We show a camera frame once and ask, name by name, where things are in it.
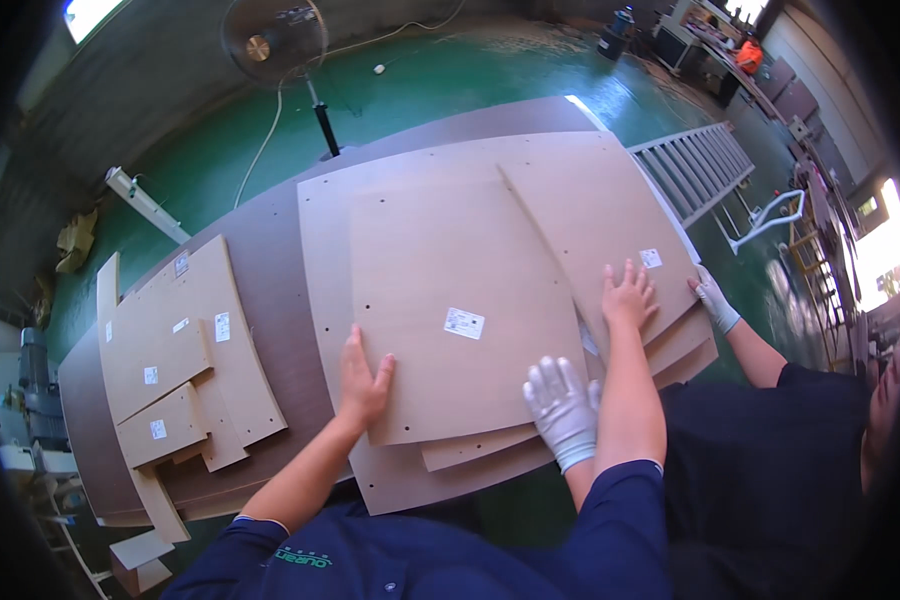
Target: workbench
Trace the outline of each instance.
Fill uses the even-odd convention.
[[[551,97],[474,110],[395,133],[271,187],[192,236],[134,283],[131,291],[181,251],[192,252],[223,235],[254,346],[288,425],[254,443],[248,459],[213,473],[202,461],[161,464],[157,472],[181,519],[237,512],[333,417],[306,289],[299,182],[432,146],[523,134],[592,132],[600,127],[585,107]],[[97,521],[112,526],[149,524],[111,426],[96,324],[61,363],[59,382],[73,456]]]

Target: green floor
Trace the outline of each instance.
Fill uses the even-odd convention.
[[[576,94],[624,146],[713,122],[690,102],[661,91],[635,57],[613,63],[595,54],[595,38],[577,40],[519,21],[456,27],[400,35],[329,58],[314,83],[331,107],[337,140],[362,145],[452,114],[565,94]],[[378,64],[386,65],[380,76],[372,72]],[[283,100],[283,115],[249,179],[245,200],[307,169],[325,151],[305,87],[290,86]],[[275,110],[273,92],[255,91],[181,128],[124,170],[142,172],[141,185],[195,234],[232,209]],[[739,97],[723,118],[734,123],[734,136],[756,165],[744,197],[752,206],[766,205],[775,190],[787,189],[793,162],[780,127],[767,124]],[[701,219],[689,234],[732,305],[757,332],[787,358],[822,366],[806,294],[776,248],[785,230],[756,239],[739,256],[712,219]],[[94,274],[110,255],[121,253],[120,284],[126,290],[174,247],[127,204],[109,205],[87,263],[60,276],[48,329],[50,358],[62,360],[96,320]],[[743,380],[723,340],[720,359],[699,377]],[[553,469],[485,490],[477,494],[477,504],[486,534],[500,543],[552,542],[573,519],[569,495]],[[195,536],[184,546],[205,543],[205,535],[200,537],[204,540]],[[189,547],[185,554],[194,556],[195,550]]]

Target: wood panel stack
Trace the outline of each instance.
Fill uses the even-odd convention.
[[[210,472],[287,423],[264,377],[222,236],[120,296],[120,254],[96,274],[106,398],[120,451],[160,538],[190,539],[155,467],[202,456]]]
[[[658,387],[716,356],[696,270],[608,132],[480,139],[297,186],[313,329],[334,406],[350,324],[370,365],[394,353],[384,416],[350,455],[372,515],[453,498],[553,460],[521,385],[540,357],[603,378],[603,266],[647,265],[643,331]],[[585,350],[582,331],[592,335]]]

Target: white glove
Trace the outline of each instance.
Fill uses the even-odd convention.
[[[699,296],[699,299],[703,301],[703,306],[710,313],[710,321],[713,322],[713,325],[720,330],[720,333],[727,335],[727,332],[732,330],[733,326],[740,321],[740,313],[733,310],[731,304],[727,302],[724,293],[721,291],[720,286],[717,285],[713,275],[707,270],[707,267],[704,265],[695,266],[696,273],[699,275],[699,285],[693,287],[691,283],[690,287]]]
[[[593,457],[597,450],[599,381],[591,381],[585,395],[584,384],[570,361],[560,357],[554,362],[544,356],[539,365],[529,368],[523,398],[561,474]]]

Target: human hand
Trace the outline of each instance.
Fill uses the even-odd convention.
[[[654,295],[654,282],[647,282],[647,268],[641,267],[635,274],[634,261],[626,259],[624,278],[617,286],[613,281],[613,267],[603,267],[603,318],[609,326],[630,326],[640,330],[643,324],[660,308],[650,304]]]
[[[720,333],[727,335],[727,332],[740,321],[740,313],[733,310],[731,304],[727,302],[724,292],[717,285],[717,281],[707,267],[695,266],[699,280],[687,277],[687,285],[703,301],[703,306],[706,307],[706,312],[710,313],[710,321],[713,322],[713,325],[720,330]]]
[[[552,451],[560,472],[593,457],[597,449],[600,382],[584,385],[573,365],[561,356],[544,356],[528,372],[523,398],[540,437]]]
[[[354,324],[343,345],[339,363],[340,401],[336,415],[360,432],[367,431],[387,407],[396,358],[393,354],[384,356],[374,378],[364,354],[363,335],[360,327]]]

